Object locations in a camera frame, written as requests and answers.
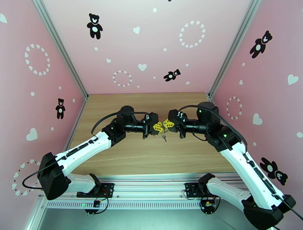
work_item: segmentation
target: pink backdrop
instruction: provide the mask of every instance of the pink backdrop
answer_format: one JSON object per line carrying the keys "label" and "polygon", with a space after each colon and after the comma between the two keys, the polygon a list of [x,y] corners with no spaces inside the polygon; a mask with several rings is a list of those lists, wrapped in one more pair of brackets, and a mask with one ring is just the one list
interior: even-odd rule
{"label": "pink backdrop", "polygon": [[[86,90],[101,94],[208,92],[250,0],[43,2]],[[100,17],[100,39],[89,13]]]}
{"label": "pink backdrop", "polygon": [[44,154],[62,152],[84,98],[32,1],[1,1],[0,34],[0,229],[20,230],[37,197],[21,182]]}
{"label": "pink backdrop", "polygon": [[[256,162],[261,163],[262,157],[275,161],[278,170],[287,174],[284,186],[277,178],[271,181],[295,198],[295,209],[301,215],[302,8],[301,0],[262,1],[214,97],[220,113],[248,141],[248,151]],[[266,44],[264,53],[253,59],[250,50],[267,30],[272,40]],[[288,212],[278,227],[302,229],[302,222]]]}

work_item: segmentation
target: black teddy bear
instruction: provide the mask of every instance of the black teddy bear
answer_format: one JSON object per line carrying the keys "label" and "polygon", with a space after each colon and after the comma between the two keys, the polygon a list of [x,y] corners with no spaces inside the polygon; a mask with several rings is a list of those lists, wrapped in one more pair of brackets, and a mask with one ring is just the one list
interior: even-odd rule
{"label": "black teddy bear", "polygon": [[253,48],[250,50],[250,54],[253,53],[252,58],[255,58],[256,56],[258,56],[258,54],[261,52],[263,53],[266,47],[266,43],[268,43],[270,40],[272,40],[272,35],[269,33],[269,31],[267,30],[265,32],[265,34],[263,35],[262,39],[258,38],[255,41],[255,45],[253,46]]}
{"label": "black teddy bear", "polygon": [[56,110],[57,110],[57,118],[61,118],[63,119],[63,116],[64,116],[64,111],[65,111],[65,107],[63,105],[63,102],[64,100],[61,99],[61,98],[58,98],[58,105],[56,107]]}
{"label": "black teddy bear", "polygon": [[91,37],[94,38],[96,35],[96,38],[100,39],[100,37],[101,37],[100,31],[103,31],[103,28],[98,23],[99,16],[95,15],[95,14],[89,14],[89,17],[91,19],[91,22],[87,24],[87,27],[91,29]]}
{"label": "black teddy bear", "polygon": [[165,81],[175,80],[176,76],[180,75],[180,71],[177,69],[175,72],[169,71],[167,75],[165,75],[163,78]]}
{"label": "black teddy bear", "polygon": [[267,176],[271,179],[276,179],[281,183],[281,185],[285,185],[286,180],[288,179],[287,174],[278,171],[278,166],[276,162],[269,162],[266,158],[262,157],[261,160],[263,163],[260,163],[260,167],[267,172]]}

